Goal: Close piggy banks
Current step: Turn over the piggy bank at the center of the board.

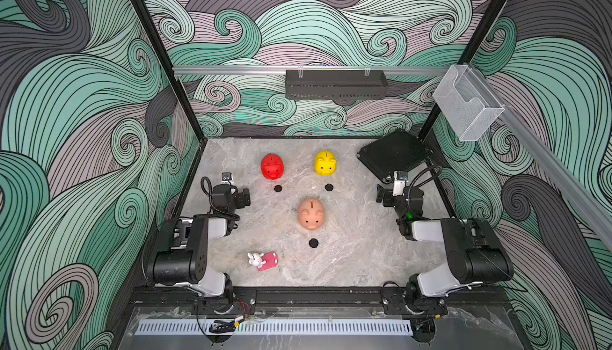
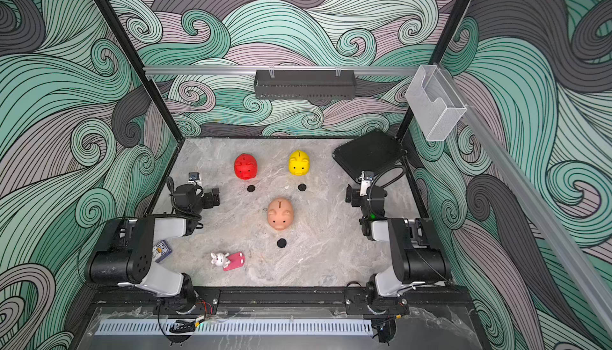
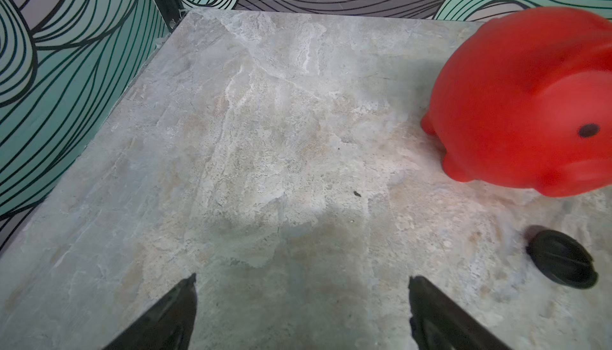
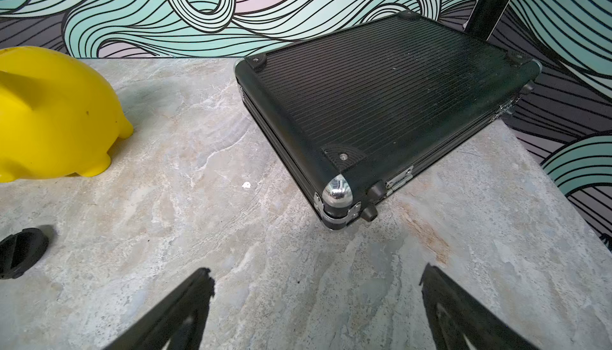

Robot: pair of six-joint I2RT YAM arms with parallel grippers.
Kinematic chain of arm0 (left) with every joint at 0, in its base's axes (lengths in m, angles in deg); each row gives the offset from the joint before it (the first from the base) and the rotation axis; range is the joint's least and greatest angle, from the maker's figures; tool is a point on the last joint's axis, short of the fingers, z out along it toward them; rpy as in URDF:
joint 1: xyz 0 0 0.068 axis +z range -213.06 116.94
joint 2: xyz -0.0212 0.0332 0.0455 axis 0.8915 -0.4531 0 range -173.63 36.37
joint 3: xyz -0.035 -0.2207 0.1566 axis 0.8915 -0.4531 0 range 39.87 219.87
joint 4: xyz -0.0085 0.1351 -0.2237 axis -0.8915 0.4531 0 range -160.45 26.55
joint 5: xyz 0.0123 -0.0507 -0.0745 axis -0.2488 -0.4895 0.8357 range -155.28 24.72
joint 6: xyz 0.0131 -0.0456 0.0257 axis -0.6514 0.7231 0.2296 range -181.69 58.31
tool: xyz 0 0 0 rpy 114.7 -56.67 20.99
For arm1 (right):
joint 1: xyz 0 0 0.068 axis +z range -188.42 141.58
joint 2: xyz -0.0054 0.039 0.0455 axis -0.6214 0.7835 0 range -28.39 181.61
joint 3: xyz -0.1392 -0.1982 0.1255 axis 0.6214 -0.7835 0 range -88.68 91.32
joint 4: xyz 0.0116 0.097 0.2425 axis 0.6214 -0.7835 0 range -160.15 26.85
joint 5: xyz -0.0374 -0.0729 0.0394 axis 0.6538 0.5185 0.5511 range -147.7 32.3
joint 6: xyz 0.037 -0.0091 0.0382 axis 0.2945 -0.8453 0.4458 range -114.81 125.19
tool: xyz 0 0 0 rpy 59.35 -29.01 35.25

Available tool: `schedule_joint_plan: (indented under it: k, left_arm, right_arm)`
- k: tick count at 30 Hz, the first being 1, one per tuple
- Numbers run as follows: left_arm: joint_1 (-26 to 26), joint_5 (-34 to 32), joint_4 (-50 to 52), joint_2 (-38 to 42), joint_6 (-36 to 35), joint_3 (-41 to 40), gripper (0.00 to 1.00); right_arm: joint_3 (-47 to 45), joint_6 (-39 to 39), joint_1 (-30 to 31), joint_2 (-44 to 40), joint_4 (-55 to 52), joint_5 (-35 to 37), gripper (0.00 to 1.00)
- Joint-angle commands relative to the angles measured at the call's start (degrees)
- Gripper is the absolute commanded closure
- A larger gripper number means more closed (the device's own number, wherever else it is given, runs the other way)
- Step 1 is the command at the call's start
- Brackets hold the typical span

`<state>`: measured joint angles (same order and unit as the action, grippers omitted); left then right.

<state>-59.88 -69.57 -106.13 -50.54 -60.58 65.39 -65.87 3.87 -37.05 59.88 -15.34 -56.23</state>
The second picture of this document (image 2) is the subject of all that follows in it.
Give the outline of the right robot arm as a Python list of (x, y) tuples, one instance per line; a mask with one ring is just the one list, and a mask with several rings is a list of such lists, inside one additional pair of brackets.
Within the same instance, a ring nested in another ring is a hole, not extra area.
[(386, 196), (384, 188), (374, 185), (368, 188), (347, 186), (345, 196), (346, 203), (362, 212), (362, 234), (390, 248), (390, 266), (372, 275), (365, 287), (368, 305), (400, 297), (419, 287), (446, 282), (451, 276), (442, 250), (430, 245), (424, 226), (428, 220), (384, 217)]

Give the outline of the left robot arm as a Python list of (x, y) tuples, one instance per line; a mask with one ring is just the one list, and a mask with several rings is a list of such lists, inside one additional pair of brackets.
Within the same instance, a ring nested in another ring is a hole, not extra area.
[(203, 228), (201, 212), (220, 205), (220, 190), (204, 190), (199, 184), (168, 186), (172, 214), (121, 217), (105, 223), (86, 263), (86, 281), (96, 286), (135, 287), (174, 303), (178, 314), (196, 306), (191, 277), (161, 266), (153, 259), (153, 246), (170, 238), (183, 238)]

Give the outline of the peach piggy bank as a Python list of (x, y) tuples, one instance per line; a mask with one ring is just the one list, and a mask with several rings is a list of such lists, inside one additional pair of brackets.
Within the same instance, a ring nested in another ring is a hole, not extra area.
[(295, 219), (293, 205), (286, 198), (272, 200), (267, 208), (267, 222), (272, 229), (281, 231), (289, 228)]

